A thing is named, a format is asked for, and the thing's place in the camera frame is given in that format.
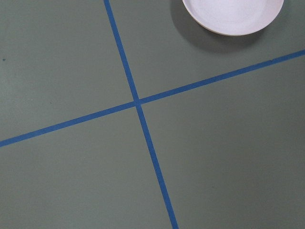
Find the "brown paper table mat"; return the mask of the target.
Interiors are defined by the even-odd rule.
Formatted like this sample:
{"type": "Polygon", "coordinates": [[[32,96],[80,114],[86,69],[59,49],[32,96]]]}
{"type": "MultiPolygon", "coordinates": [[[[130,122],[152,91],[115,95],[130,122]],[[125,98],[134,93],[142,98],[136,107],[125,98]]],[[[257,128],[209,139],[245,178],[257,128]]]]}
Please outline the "brown paper table mat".
{"type": "Polygon", "coordinates": [[[304,1],[238,37],[180,0],[1,1],[0,226],[304,228],[304,1]]]}

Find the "pink plate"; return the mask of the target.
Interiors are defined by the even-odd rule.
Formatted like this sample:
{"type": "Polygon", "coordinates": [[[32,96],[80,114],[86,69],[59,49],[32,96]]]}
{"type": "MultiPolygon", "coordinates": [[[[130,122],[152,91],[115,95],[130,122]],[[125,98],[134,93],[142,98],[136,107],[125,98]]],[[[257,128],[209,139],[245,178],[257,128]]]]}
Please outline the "pink plate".
{"type": "Polygon", "coordinates": [[[184,0],[191,17],[202,27],[226,36],[258,32],[280,13],[283,0],[184,0]]]}

